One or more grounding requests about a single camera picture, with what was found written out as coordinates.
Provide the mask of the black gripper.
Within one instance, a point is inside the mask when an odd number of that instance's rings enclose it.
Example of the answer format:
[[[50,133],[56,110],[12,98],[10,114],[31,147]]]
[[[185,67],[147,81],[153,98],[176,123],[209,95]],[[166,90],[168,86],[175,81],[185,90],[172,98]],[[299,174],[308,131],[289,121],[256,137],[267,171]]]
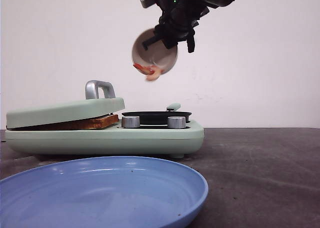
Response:
[[[153,29],[153,36],[142,42],[143,48],[147,51],[149,46],[161,41],[169,50],[179,42],[186,41],[188,52],[194,52],[194,28],[199,25],[198,20],[208,13],[207,6],[186,0],[172,0],[162,11],[158,25]]]

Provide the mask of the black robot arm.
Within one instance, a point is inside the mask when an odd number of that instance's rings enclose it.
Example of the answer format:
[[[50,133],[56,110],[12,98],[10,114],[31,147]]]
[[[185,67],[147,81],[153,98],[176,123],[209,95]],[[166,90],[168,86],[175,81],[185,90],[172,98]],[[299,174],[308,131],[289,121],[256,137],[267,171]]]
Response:
[[[235,0],[140,0],[143,8],[154,4],[159,6],[162,14],[154,27],[153,36],[142,41],[142,46],[149,46],[162,41],[167,49],[186,41],[189,53],[195,50],[195,30],[198,20],[208,14],[209,8],[226,7]]]

